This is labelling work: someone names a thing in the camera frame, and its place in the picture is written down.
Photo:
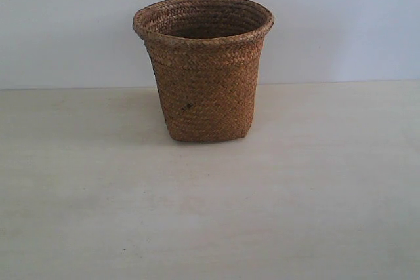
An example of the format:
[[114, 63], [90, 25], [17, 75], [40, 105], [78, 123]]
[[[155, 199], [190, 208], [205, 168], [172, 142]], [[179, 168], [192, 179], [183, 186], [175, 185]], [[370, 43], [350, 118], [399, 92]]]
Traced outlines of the brown woven wicker basket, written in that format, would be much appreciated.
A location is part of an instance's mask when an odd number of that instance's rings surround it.
[[173, 140], [247, 136], [264, 39], [273, 25], [274, 15], [251, 0], [164, 0], [134, 15]]

